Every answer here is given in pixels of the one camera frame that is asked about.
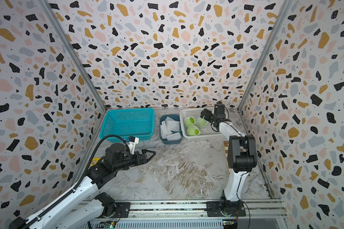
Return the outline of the white foam net sleeve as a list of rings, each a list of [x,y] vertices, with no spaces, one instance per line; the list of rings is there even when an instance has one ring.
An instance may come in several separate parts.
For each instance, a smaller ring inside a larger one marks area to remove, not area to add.
[[[186,117],[185,119],[184,119],[184,125],[185,125],[185,127],[190,127],[190,126],[194,126],[190,121],[189,121],[189,118],[190,117]]]
[[[206,121],[205,119],[199,117],[197,120],[196,120],[196,126],[199,128],[199,129],[203,129],[207,126],[208,124],[208,121]]]
[[[192,125],[187,128],[187,134],[188,136],[199,136],[201,131],[197,126]]]

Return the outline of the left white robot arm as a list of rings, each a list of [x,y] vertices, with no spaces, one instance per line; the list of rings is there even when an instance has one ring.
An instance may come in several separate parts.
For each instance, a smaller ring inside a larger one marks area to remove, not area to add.
[[[96,193],[122,170],[147,164],[155,151],[143,149],[131,152],[128,145],[114,143],[105,155],[85,171],[85,175],[67,193],[62,194],[48,206],[28,218],[16,218],[9,224],[11,229],[70,229],[87,223],[99,216],[121,218],[114,198],[105,192],[98,194],[85,207],[73,209],[86,197]]]

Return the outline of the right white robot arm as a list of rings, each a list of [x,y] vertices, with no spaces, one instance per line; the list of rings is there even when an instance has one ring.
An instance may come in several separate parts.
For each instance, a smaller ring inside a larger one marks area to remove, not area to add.
[[[226,106],[217,102],[214,110],[204,109],[200,117],[209,122],[212,129],[222,133],[228,140],[227,162],[229,168],[229,179],[226,188],[222,192],[217,207],[212,207],[217,214],[223,216],[238,217],[240,211],[244,210],[244,202],[241,193],[244,182],[257,166],[256,141],[253,135],[247,135],[226,117]]]

